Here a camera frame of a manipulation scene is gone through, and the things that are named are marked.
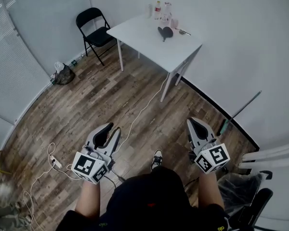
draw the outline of black folding chair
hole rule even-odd
[[[91,34],[86,36],[83,33],[83,31],[81,30],[81,27],[83,27],[89,21],[91,21],[97,17],[100,17],[100,16],[103,17],[103,19],[105,21],[105,26],[100,27],[99,29],[95,30],[94,32],[92,32]],[[89,8],[89,9],[85,10],[84,12],[81,12],[77,16],[76,25],[79,28],[79,30],[81,31],[81,34],[83,36],[83,42],[85,44],[85,49],[86,49],[86,56],[88,56],[87,49],[90,47],[92,49],[92,51],[94,52],[94,54],[96,55],[96,57],[98,58],[98,60],[104,66],[104,63],[100,59],[100,56],[102,56],[106,51],[110,50],[116,44],[114,44],[113,46],[108,48],[106,51],[104,51],[100,55],[98,55],[92,47],[92,45],[94,45],[96,47],[102,47],[102,46],[106,45],[108,42],[110,42],[112,39],[114,39],[112,36],[107,34],[107,30],[110,29],[110,26],[109,26],[108,22],[106,21],[104,15],[102,14],[102,12],[97,8]]]

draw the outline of black plastic bag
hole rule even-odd
[[[66,85],[75,78],[75,73],[64,64],[64,69],[54,75],[54,84]]]

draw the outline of wooden floor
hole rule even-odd
[[[101,124],[113,122],[121,127],[119,143],[126,138],[132,121],[159,90],[167,73],[144,57],[137,59],[137,53],[129,47],[122,49],[124,72],[116,47],[104,56],[105,67],[90,53],[74,68],[77,76],[72,83],[52,86],[29,109],[1,154],[3,168],[13,176],[0,175],[0,205],[22,201],[23,191],[29,191],[33,181],[50,168],[47,147],[51,142],[56,143],[54,155],[65,167],[81,150],[89,132]],[[182,81],[175,87],[175,81],[163,103],[159,93],[143,111],[130,138],[114,155],[117,174],[128,178],[148,173],[154,151],[162,149],[163,165],[176,171],[183,184],[198,176],[199,169],[187,156],[186,119],[200,118],[217,132],[224,117]],[[243,153],[255,150],[232,125],[221,142],[231,156],[227,165],[231,171],[237,171]],[[112,172],[109,177],[120,184]],[[36,182],[32,189],[35,217],[45,231],[55,230],[65,212],[75,206],[81,183],[54,170]],[[103,178],[102,213],[113,190],[113,184]],[[197,183],[189,186],[187,194],[190,203],[197,205]]]

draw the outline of water bottle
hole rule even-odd
[[[169,26],[171,18],[171,3],[166,2],[161,11],[159,27],[164,28],[166,26]]]
[[[147,18],[150,18],[152,16],[152,4],[148,4],[145,8],[145,14]]]
[[[156,3],[155,9],[154,9],[154,19],[158,20],[160,14],[160,1]]]

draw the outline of plastic bag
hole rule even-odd
[[[63,70],[59,73],[55,73],[54,84],[66,85],[70,83],[75,78],[75,73],[69,68],[69,66],[64,64]]]
[[[244,206],[250,206],[258,192],[264,174],[256,173],[250,175],[239,175],[229,173],[218,180],[225,212],[232,216]]]
[[[57,73],[64,69],[64,64],[61,62],[56,62],[54,64],[54,68],[56,69]]]

